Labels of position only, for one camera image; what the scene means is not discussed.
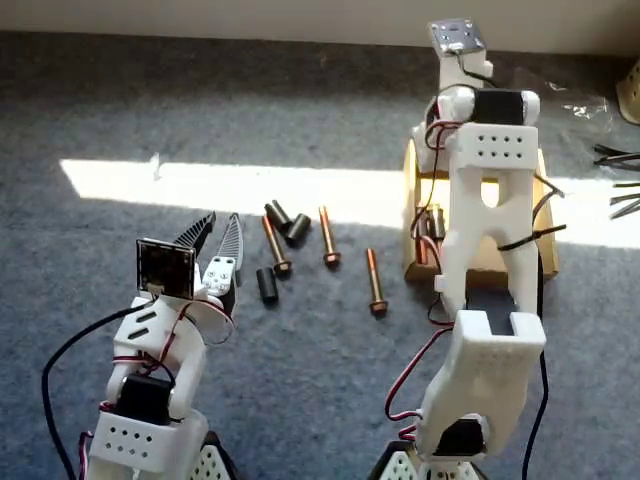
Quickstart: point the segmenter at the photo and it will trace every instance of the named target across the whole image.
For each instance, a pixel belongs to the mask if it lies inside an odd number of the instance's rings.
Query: white plastic bracket
[[[101,412],[89,451],[88,480],[186,479],[207,434],[207,420],[192,410],[181,423],[153,425]]]
[[[493,335],[485,312],[458,312],[447,358],[426,389],[416,424],[416,448],[427,462],[456,460],[432,455],[442,433],[467,414],[486,419],[486,453],[505,447],[546,343],[537,315],[513,312],[510,321],[514,335]]]
[[[209,295],[220,297],[231,288],[236,261],[231,257],[213,257],[202,277]]]
[[[620,113],[628,122],[640,125],[640,59],[616,85]]]
[[[137,298],[133,305],[143,302],[146,300]],[[113,339],[114,356],[136,355],[143,351],[159,358],[176,318],[176,310],[162,296],[150,307],[127,315]],[[191,409],[204,369],[205,345],[196,326],[187,319],[177,323],[174,333],[175,338],[165,360],[167,367],[178,371],[169,400],[169,414],[172,418],[184,418]],[[116,403],[122,381],[138,367],[131,363],[114,365],[107,384],[109,402]]]
[[[498,245],[532,233],[533,174],[538,162],[538,130],[531,126],[467,123],[447,143],[450,152],[449,229],[442,244],[442,274],[435,289],[442,293],[450,318],[465,305],[466,275],[482,237]],[[484,177],[499,182],[495,208],[481,197]],[[536,312],[538,257],[534,242],[502,252],[509,290],[518,309]]]

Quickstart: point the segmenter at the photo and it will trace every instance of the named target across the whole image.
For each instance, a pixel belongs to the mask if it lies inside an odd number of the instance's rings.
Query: red wire
[[[87,440],[93,438],[93,433],[82,432],[78,440],[78,455],[80,456],[80,475],[79,480],[84,480],[87,475],[89,462],[87,460]]]
[[[225,321],[227,321],[232,328],[236,327],[236,324],[233,322],[233,319],[227,315],[227,313],[220,308],[218,305],[216,305],[213,302],[210,302],[208,300],[191,300],[187,303],[185,303],[182,308],[180,308],[180,311],[178,312],[178,316],[175,320],[175,322],[173,322],[173,326],[171,327],[171,332],[169,332],[169,336],[167,337],[167,341],[164,344],[164,347],[162,347],[162,352],[160,353],[160,358],[158,358],[158,364],[154,365],[153,367],[151,367],[151,371],[153,370],[157,370],[159,368],[159,365],[161,363],[164,363],[165,359],[167,358],[167,355],[169,354],[169,349],[171,348],[171,344],[173,344],[173,341],[176,338],[176,334],[175,334],[175,329],[176,326],[178,325],[178,322],[180,320],[182,320],[184,318],[184,316],[187,314],[187,309],[193,305],[194,303],[201,303],[203,305],[206,305],[207,307],[217,311],[218,313],[220,313]]]
[[[409,417],[422,418],[422,416],[415,410],[412,410],[412,411],[407,410],[397,414],[392,414],[389,411],[391,409],[391,402],[393,402],[393,398],[398,393],[398,390],[400,390],[400,387],[402,387],[402,384],[407,379],[409,374],[413,371],[413,369],[418,364],[418,362],[420,361],[422,356],[425,354],[425,352],[429,350],[429,348],[431,348],[431,346],[443,333],[449,332],[451,330],[453,330],[453,327],[447,327],[447,328],[442,328],[440,330],[436,330],[434,334],[431,336],[431,338],[429,339],[429,341],[425,343],[420,350],[418,350],[418,353],[416,353],[415,357],[413,357],[413,359],[409,362],[409,365],[406,366],[406,368],[402,371],[398,379],[393,383],[393,385],[391,386],[391,390],[389,390],[389,393],[387,394],[387,399],[384,403],[384,413],[387,415],[387,418],[389,418],[389,420],[397,422],[399,420],[404,420]]]
[[[431,123],[427,127],[427,131],[425,132],[425,143],[427,144],[427,148],[436,151],[442,150],[444,148],[444,146],[442,146],[442,144],[440,143],[440,138],[436,139],[435,147],[429,143],[429,135],[431,135],[431,132],[433,132],[436,127],[440,127],[440,131],[438,132],[438,137],[440,137],[444,130],[456,130],[458,127],[460,127],[460,125],[462,125],[461,122],[451,122],[447,120],[436,120],[435,122]]]

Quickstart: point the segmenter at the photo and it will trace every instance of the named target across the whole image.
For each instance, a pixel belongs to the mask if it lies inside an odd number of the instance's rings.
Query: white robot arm
[[[182,255],[180,264],[182,259],[191,261],[214,219],[202,219],[177,244],[139,241],[139,269],[145,258],[153,258],[155,266],[168,261],[167,252]],[[131,479],[134,472],[138,479],[199,479],[211,474],[235,478],[221,451],[215,445],[204,446],[207,420],[191,404],[205,366],[203,335],[212,338],[225,329],[227,336],[231,333],[241,262],[242,235],[234,214],[203,280],[193,264],[186,298],[176,296],[172,278],[160,278],[177,275],[179,268],[160,265],[159,270],[139,272],[139,287],[158,296],[147,308],[126,316],[114,338],[107,401],[101,404],[88,467],[83,467],[89,480]],[[133,306],[149,302],[147,297],[136,297]],[[149,375],[160,366],[169,380]]]
[[[509,315],[511,334],[493,334],[486,312],[467,310],[465,298],[467,270],[484,236],[502,246],[532,237],[538,164],[533,125],[540,100],[534,92],[481,88],[492,66],[470,20],[435,22],[430,29],[440,57],[440,93],[427,111],[423,138],[432,148],[421,168],[449,172],[449,229],[434,288],[455,321],[444,364],[427,387],[421,409],[412,414],[417,421],[403,430],[415,431],[415,437],[401,438],[411,438],[420,459],[418,471],[411,472],[414,478],[474,480],[479,477],[470,462],[498,454],[515,429],[546,342],[537,315],[534,242],[501,250],[516,305]],[[481,198],[485,178],[499,183],[494,208]],[[398,468],[413,468],[403,455],[395,452],[378,478],[395,478],[389,475]]]

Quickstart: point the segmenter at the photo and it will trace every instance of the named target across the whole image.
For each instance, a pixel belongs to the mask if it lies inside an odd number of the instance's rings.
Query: bolt
[[[336,268],[340,265],[342,255],[335,250],[333,245],[333,235],[331,234],[331,226],[329,225],[329,216],[327,215],[327,207],[320,207],[320,223],[322,224],[322,236],[324,237],[325,254],[322,257],[324,264],[330,268]]]
[[[278,237],[273,233],[271,222],[266,215],[262,217],[262,225],[264,226],[264,233],[267,234],[267,240],[269,240],[271,253],[273,253],[273,258],[275,260],[273,271],[279,277],[286,277],[291,273],[291,262],[284,258],[282,248],[280,248],[280,243],[278,242]]]
[[[380,278],[378,278],[378,265],[376,263],[376,254],[371,248],[367,248],[367,263],[369,265],[369,282],[371,283],[371,303],[369,309],[375,316],[384,316],[387,313],[389,303],[382,298],[382,290],[380,289]]]

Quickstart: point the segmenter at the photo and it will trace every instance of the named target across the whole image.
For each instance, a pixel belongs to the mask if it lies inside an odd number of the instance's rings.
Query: copper bolt
[[[285,277],[291,273],[291,262],[284,258],[278,237],[273,233],[273,227],[271,227],[271,222],[266,215],[262,217],[262,226],[264,227],[264,233],[267,234],[267,240],[269,240],[271,253],[273,253],[273,259],[275,260],[273,271],[277,276]]]
[[[380,278],[378,278],[378,264],[376,263],[376,253],[367,248],[367,264],[369,266],[369,282],[371,283],[371,303],[369,309],[375,316],[384,316],[387,313],[389,302],[382,298],[380,289]]]
[[[320,207],[320,223],[322,225],[322,236],[324,237],[325,254],[322,257],[324,264],[329,268],[336,268],[340,265],[342,255],[336,252],[333,245],[333,235],[331,234],[331,226],[329,225],[329,215],[327,214],[327,207]]]

